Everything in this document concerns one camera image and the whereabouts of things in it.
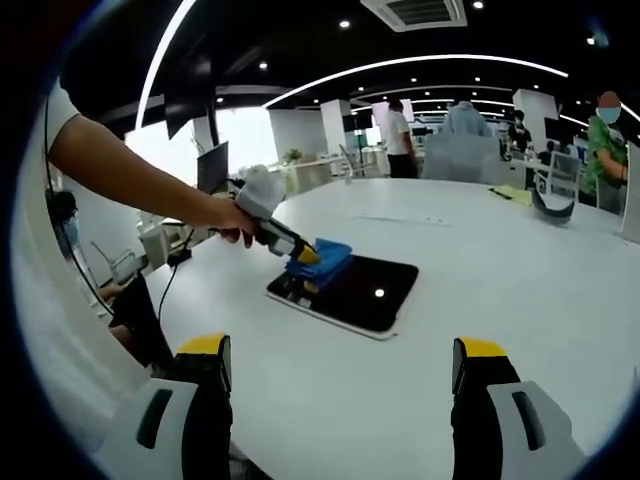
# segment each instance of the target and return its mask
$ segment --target white sleeve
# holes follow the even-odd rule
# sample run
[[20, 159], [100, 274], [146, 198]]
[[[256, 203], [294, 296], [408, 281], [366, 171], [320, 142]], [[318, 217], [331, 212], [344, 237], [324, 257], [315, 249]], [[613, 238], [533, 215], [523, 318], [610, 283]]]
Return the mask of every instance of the white sleeve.
[[409, 124], [404, 115], [398, 115], [398, 133], [407, 133], [409, 131]]
[[56, 80], [51, 93], [45, 100], [44, 106], [44, 119], [47, 126], [47, 152], [51, 149], [51, 145], [53, 145], [62, 127], [79, 113], [78, 109], [71, 103], [69, 94], [60, 86], [60, 80]]

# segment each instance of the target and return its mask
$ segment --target green shirt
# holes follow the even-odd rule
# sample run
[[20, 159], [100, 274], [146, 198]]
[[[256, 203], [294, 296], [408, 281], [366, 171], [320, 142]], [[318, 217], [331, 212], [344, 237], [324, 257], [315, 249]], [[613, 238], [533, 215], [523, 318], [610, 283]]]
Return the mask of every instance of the green shirt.
[[623, 141], [611, 137], [609, 127], [598, 115], [589, 119], [589, 164], [584, 172], [582, 187], [586, 193], [595, 194], [596, 180], [603, 177], [611, 185], [617, 186], [619, 180], [607, 174], [598, 160], [596, 152], [605, 148], [616, 162], [627, 165], [627, 146]]

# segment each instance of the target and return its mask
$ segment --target hand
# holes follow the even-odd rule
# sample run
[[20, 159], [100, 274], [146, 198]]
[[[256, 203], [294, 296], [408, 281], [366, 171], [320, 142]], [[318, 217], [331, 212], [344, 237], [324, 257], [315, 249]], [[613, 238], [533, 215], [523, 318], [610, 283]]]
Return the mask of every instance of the hand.
[[220, 234], [229, 242], [236, 243], [240, 240], [240, 232], [244, 239], [244, 246], [250, 248], [253, 243], [253, 235], [257, 230], [255, 222], [242, 210], [236, 207], [230, 198], [213, 198], [215, 202], [215, 214], [212, 215], [211, 224], [220, 229]]

